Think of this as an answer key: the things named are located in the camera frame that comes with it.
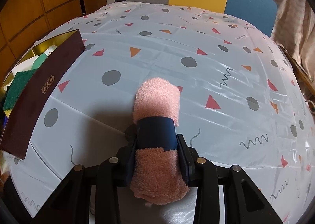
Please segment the pink towel blue band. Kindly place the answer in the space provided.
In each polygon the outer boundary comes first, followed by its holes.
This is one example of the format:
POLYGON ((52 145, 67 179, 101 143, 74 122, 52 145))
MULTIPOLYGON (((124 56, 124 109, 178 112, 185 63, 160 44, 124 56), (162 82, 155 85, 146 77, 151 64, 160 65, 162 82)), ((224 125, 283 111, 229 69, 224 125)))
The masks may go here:
POLYGON ((162 78, 138 88, 133 121, 137 126, 136 164, 130 189, 136 198, 166 205, 189 192, 178 166, 177 138, 180 91, 162 78))

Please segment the patterned white tablecloth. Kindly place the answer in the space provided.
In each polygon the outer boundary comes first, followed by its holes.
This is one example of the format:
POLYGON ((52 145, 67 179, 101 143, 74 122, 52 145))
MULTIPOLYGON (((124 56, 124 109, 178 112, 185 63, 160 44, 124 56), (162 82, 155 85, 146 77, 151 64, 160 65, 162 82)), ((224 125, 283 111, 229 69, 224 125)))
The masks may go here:
POLYGON ((314 119, 276 43, 247 21, 186 6, 114 3, 75 18, 85 51, 39 116, 25 159, 5 158, 31 222, 76 164, 100 164, 127 143, 137 89, 179 88, 177 132, 200 156, 240 165, 284 223, 314 198, 314 119))

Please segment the gold metal tray box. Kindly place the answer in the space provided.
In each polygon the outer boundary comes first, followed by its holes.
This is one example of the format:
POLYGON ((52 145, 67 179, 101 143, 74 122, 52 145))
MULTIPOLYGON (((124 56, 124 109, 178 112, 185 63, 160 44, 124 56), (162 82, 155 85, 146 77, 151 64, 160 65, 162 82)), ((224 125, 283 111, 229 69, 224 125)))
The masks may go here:
POLYGON ((54 36, 32 48, 41 53, 46 46, 57 48, 34 70, 16 74, 5 104, 11 112, 1 135, 1 150, 19 159, 26 157, 29 141, 36 122, 49 96, 59 84, 63 75, 85 51, 79 30, 72 30, 54 36))

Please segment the green round puff sponge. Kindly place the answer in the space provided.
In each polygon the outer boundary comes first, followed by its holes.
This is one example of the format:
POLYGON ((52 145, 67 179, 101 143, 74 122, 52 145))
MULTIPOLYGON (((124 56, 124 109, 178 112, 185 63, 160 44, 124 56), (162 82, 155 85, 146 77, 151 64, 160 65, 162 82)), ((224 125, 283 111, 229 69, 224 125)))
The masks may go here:
POLYGON ((32 70, 38 69, 44 61, 48 58, 48 55, 45 53, 42 53, 33 63, 32 70))

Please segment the green yellow scouring sponge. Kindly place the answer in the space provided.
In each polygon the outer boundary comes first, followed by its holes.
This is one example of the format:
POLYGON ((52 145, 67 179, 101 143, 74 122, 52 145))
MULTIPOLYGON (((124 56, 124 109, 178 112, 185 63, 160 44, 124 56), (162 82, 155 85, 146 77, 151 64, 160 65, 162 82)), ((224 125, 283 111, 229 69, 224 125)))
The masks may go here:
POLYGON ((17 99, 19 98, 21 92, 23 91, 33 74, 36 72, 36 70, 37 69, 18 72, 14 77, 4 101, 3 111, 6 117, 10 116, 10 113, 12 112, 12 109, 16 104, 17 99))

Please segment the white small bottle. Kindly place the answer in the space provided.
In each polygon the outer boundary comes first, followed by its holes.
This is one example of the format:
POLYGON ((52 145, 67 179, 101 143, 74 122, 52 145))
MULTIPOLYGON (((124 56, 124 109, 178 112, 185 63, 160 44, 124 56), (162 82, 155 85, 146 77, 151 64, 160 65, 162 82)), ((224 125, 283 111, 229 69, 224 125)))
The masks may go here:
POLYGON ((50 47, 48 47, 45 51, 44 51, 44 54, 46 56, 49 56, 54 50, 57 49, 57 46, 55 46, 54 44, 51 45, 50 47))

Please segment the white foam sponge block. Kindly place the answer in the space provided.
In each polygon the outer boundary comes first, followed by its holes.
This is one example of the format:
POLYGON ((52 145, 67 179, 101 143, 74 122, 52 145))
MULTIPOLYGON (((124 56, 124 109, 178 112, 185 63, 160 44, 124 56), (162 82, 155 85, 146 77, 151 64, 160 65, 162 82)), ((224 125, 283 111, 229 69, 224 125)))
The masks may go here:
POLYGON ((34 62, 38 59, 38 55, 31 57, 12 68, 12 75, 15 77, 18 72, 29 71, 32 69, 34 62))

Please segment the beige patterned curtain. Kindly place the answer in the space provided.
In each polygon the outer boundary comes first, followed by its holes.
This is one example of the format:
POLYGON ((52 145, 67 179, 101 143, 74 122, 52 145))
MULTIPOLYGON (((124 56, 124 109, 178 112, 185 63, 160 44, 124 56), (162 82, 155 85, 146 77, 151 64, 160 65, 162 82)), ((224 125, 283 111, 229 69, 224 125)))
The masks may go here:
POLYGON ((272 38, 314 80, 314 11, 307 0, 274 0, 278 6, 272 38))

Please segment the wooden panel cabinet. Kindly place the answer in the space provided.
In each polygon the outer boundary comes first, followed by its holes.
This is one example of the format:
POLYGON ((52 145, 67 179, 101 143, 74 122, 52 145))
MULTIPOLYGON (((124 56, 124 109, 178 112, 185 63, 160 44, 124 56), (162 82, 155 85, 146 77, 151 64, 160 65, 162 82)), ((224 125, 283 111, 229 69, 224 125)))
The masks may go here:
POLYGON ((106 0, 7 0, 1 9, 1 79, 36 40, 104 5, 106 0))

